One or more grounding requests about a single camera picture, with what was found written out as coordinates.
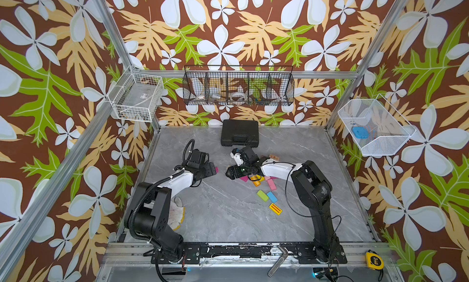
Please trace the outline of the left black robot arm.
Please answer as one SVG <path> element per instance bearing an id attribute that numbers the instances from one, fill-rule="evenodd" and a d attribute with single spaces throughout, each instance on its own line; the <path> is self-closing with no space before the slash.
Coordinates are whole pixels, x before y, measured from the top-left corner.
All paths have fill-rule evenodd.
<path id="1" fill-rule="evenodd" d="M 183 237 L 169 226 L 171 200 L 215 174 L 216 167 L 208 153 L 190 151 L 172 174 L 155 183 L 138 184 L 125 213 L 125 228 L 132 238 L 149 242 L 167 261 L 178 262 L 183 257 Z"/>

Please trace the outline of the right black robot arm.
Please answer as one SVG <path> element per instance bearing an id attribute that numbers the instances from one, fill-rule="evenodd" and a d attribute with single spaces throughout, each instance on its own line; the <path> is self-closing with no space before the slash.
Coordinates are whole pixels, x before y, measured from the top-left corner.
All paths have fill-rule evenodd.
<path id="1" fill-rule="evenodd" d="M 343 247 L 333 227 L 330 212 L 332 184 L 312 161 L 289 163 L 257 156 L 250 146 L 230 153 L 236 164 L 228 167 L 226 176 L 232 180 L 245 176 L 263 176 L 292 183 L 301 203 L 306 206 L 315 230 L 313 249 L 318 261 L 346 264 Z"/>

